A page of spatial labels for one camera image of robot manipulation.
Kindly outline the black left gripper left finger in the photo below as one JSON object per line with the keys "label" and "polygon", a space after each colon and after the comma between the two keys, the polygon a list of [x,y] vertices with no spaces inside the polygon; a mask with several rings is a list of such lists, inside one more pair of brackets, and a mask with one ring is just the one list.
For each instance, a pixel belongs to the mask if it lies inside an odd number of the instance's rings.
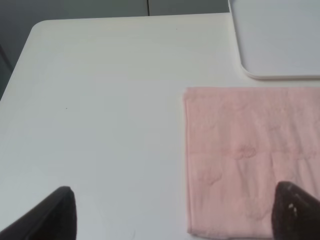
{"label": "black left gripper left finger", "polygon": [[2,240],[76,240],[77,207],[69,186],[61,186],[0,232]]}

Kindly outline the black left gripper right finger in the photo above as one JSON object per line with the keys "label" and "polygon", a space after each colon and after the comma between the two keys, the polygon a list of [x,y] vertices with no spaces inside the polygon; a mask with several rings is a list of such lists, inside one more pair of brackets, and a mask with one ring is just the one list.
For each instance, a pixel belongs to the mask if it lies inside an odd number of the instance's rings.
{"label": "black left gripper right finger", "polygon": [[275,188],[271,214],[275,240],[318,240],[320,238],[320,201],[290,181]]}

